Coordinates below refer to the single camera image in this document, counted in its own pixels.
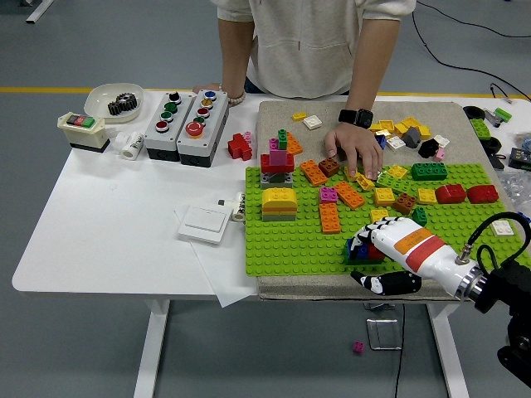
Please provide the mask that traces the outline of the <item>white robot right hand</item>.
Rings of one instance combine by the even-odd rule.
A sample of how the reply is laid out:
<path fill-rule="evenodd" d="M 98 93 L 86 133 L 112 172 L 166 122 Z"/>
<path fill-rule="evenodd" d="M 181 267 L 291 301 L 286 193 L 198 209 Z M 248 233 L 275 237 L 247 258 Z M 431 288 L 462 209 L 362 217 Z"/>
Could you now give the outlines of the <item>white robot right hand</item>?
<path fill-rule="evenodd" d="M 351 273 L 365 289 L 382 296 L 417 291 L 420 279 L 424 278 L 435 280 L 455 299 L 470 299 L 473 282 L 481 276 L 475 261 L 460 264 L 458 254 L 450 245 L 407 217 L 383 217 L 364 226 L 348 240 L 351 260 L 369 248 L 403 267 L 400 272 L 373 277 L 358 271 Z"/>

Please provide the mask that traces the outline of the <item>person's left hand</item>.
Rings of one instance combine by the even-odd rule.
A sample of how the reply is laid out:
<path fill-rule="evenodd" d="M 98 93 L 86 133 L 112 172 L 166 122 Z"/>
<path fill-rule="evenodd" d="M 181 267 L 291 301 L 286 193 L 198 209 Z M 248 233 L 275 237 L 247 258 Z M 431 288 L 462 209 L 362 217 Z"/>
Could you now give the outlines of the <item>person's left hand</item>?
<path fill-rule="evenodd" d="M 339 148 L 345 152 L 348 170 L 352 176 L 358 170 L 358 160 L 361 160 L 365 177 L 369 180 L 378 178 L 382 169 L 383 150 L 370 130 L 339 123 L 325 135 L 324 146 L 330 158 L 337 155 Z"/>

